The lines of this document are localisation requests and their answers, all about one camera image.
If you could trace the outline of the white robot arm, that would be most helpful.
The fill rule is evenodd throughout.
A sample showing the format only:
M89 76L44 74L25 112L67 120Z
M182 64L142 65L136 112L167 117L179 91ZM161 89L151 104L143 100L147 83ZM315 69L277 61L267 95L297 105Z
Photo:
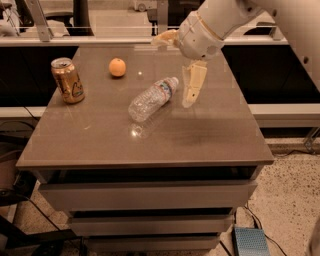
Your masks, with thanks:
M214 58L225 39L238 28L268 14L275 40L286 40L305 71L320 89L320 0L204 0L190 12L178 29L155 36L154 46L173 46L190 60L182 69L185 108L196 101L207 75L207 62Z

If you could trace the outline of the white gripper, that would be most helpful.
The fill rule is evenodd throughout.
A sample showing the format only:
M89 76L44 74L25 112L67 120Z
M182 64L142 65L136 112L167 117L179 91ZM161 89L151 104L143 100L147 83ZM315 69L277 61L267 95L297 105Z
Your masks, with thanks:
M191 107L197 100L207 75L207 62L220 50L224 42L203 21L197 11L192 11L181 23L178 31L171 29L155 36L154 46L174 46L192 60L188 67L182 67L182 106Z

